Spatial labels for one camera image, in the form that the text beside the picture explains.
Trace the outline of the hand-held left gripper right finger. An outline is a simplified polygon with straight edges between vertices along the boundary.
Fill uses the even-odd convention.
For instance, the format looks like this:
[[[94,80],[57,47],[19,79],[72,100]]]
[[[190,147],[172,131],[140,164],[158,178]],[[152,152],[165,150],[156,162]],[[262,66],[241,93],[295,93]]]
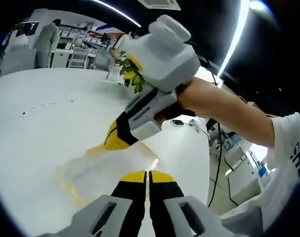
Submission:
[[[150,218],[157,237],[229,237],[230,231],[166,173],[149,171]]]

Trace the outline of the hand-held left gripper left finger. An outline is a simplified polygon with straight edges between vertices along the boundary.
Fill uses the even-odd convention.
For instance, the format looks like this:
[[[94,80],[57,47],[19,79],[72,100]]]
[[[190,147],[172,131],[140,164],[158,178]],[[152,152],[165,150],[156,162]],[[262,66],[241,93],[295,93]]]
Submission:
[[[136,237],[145,213],[147,172],[122,177],[111,195],[102,195],[74,214],[71,224],[42,237]]]

